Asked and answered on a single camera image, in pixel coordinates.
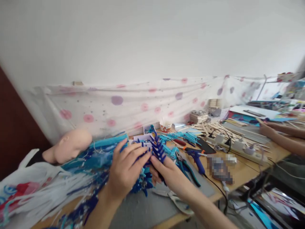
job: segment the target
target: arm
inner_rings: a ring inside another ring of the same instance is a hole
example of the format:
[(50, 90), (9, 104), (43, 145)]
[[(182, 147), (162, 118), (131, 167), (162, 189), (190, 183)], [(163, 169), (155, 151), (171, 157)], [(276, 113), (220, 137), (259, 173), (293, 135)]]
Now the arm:
[(285, 134), (289, 134), (294, 137), (305, 139), (305, 130), (304, 129), (297, 129), (297, 128), (288, 127), (285, 125), (279, 125), (279, 124), (272, 123), (272, 122), (267, 122), (266, 125), (277, 131), (283, 132)]
[(291, 140), (285, 136), (280, 135), (274, 129), (269, 127), (269, 125), (261, 124), (260, 133), (270, 138), (272, 141), (283, 147), (284, 149), (290, 151), (291, 153), (297, 154), (301, 157), (305, 157), (305, 145), (294, 140)]
[[(176, 193), (176, 195), (189, 204), (195, 212), (200, 222), (206, 228), (228, 228), (237, 229), (237, 227), (201, 192), (199, 191), (175, 165), (175, 163), (165, 158), (162, 164), (154, 156), (151, 157), (151, 162), (164, 177), (168, 187)], [(154, 183), (161, 182), (158, 172), (153, 167), (150, 167), (150, 172)]]
[(150, 152), (144, 154), (147, 147), (141, 147), (140, 143), (130, 145), (119, 153), (126, 141), (127, 139), (120, 142), (113, 151), (109, 180), (99, 193), (99, 201), (84, 228), (109, 228), (115, 212), (136, 183), (143, 166), (151, 156)]

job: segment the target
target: person's hand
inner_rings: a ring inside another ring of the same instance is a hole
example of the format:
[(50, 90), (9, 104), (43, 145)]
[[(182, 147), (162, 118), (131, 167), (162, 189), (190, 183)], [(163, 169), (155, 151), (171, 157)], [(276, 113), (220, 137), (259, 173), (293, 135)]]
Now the person's hand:
[(276, 135), (277, 132), (271, 128), (269, 125), (266, 124), (260, 124), (260, 134), (272, 138), (272, 136)]
[(155, 156), (151, 156), (150, 161), (153, 166), (150, 166), (149, 170), (152, 174), (153, 183), (161, 183), (161, 179), (158, 176), (158, 170), (163, 176), (167, 186), (176, 193), (176, 195), (185, 201), (188, 201), (194, 194), (196, 187), (187, 179), (187, 177), (181, 172), (178, 166), (169, 158), (166, 157), (164, 164), (162, 164)]
[(151, 156), (147, 147), (141, 147), (141, 143), (126, 147), (121, 153), (121, 148), (127, 139), (121, 141), (113, 151), (112, 165), (109, 171), (109, 180), (105, 185), (108, 189), (109, 198), (122, 201), (136, 183), (141, 170)]
[(282, 125), (276, 124), (274, 122), (265, 122), (265, 124), (269, 127), (271, 127), (272, 129), (275, 129), (277, 131), (280, 130), (280, 128), (282, 127)]

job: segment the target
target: bald mannequin head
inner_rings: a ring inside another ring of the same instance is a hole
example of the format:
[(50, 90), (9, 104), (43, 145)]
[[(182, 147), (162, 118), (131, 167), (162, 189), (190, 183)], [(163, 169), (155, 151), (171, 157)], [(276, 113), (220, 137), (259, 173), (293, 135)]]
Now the bald mannequin head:
[(49, 163), (64, 164), (76, 158), (88, 148), (92, 135), (85, 129), (74, 129), (62, 136), (52, 148), (43, 152), (43, 158)]

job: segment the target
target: pliers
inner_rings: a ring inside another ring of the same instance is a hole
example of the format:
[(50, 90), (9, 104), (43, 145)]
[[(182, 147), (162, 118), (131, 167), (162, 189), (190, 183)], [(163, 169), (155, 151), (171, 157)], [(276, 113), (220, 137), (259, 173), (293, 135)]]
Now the pliers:
[(194, 181), (195, 185), (199, 188), (201, 187), (200, 183), (198, 182), (198, 180), (196, 179), (194, 172), (192, 171), (192, 169), (188, 166), (187, 161), (185, 159), (183, 159), (183, 157), (179, 154), (178, 151), (176, 151), (176, 156), (177, 156), (177, 164), (178, 167), (180, 168), (180, 170), (183, 172), (183, 174), (190, 180), (190, 178), (188, 177), (186, 171), (188, 171), (192, 177), (192, 180)]

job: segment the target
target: paper cup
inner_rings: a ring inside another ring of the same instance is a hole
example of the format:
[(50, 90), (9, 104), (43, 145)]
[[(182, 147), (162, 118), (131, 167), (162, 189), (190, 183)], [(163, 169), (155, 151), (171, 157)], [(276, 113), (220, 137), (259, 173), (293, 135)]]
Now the paper cup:
[(171, 131), (171, 128), (172, 128), (172, 123), (168, 124), (168, 123), (160, 122), (160, 129), (163, 133), (169, 133)]

